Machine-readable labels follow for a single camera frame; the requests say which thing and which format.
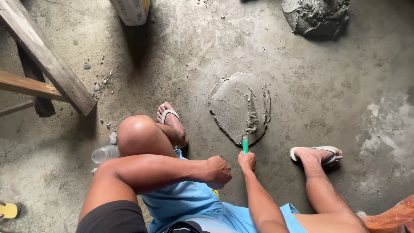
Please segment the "yellow flip-flop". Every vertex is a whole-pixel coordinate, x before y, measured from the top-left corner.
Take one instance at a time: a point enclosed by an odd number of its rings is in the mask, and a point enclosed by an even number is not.
[[[20,203],[14,204],[0,201],[0,218],[18,218],[20,210]]]

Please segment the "leg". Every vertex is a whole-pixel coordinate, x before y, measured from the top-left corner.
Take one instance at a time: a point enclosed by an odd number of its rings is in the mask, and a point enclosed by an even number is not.
[[[305,170],[306,193],[316,215],[294,214],[308,233],[312,232],[368,232],[363,222],[355,215],[344,197],[333,187],[322,169],[322,161],[332,158],[326,150],[297,148],[295,156],[300,158]],[[337,159],[342,158],[338,150]]]
[[[158,120],[162,113],[173,109],[169,103],[158,108]],[[155,123],[149,116],[130,116],[123,120],[118,129],[118,149],[121,157],[139,154],[165,155],[177,158],[174,146],[185,146],[188,139],[178,118],[167,114],[165,124]]]

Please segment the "hand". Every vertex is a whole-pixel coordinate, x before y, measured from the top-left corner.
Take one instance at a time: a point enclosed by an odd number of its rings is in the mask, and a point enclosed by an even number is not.
[[[207,180],[206,184],[212,189],[221,189],[227,184],[232,176],[230,167],[226,161],[220,156],[214,156],[207,160]]]
[[[256,169],[256,156],[253,152],[243,154],[243,151],[238,154],[238,164],[242,170],[252,170]]]

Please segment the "clear plastic bottle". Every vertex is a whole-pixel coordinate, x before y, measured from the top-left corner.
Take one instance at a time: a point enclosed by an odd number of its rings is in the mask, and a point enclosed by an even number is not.
[[[118,158],[119,151],[117,146],[104,146],[99,149],[96,149],[92,153],[92,161],[97,164],[101,164],[108,159]]]

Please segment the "knee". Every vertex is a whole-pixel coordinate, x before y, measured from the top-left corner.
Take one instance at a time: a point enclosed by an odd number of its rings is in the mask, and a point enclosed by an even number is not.
[[[118,128],[118,149],[121,156],[129,155],[137,147],[145,145],[158,130],[156,123],[145,115],[130,116]]]

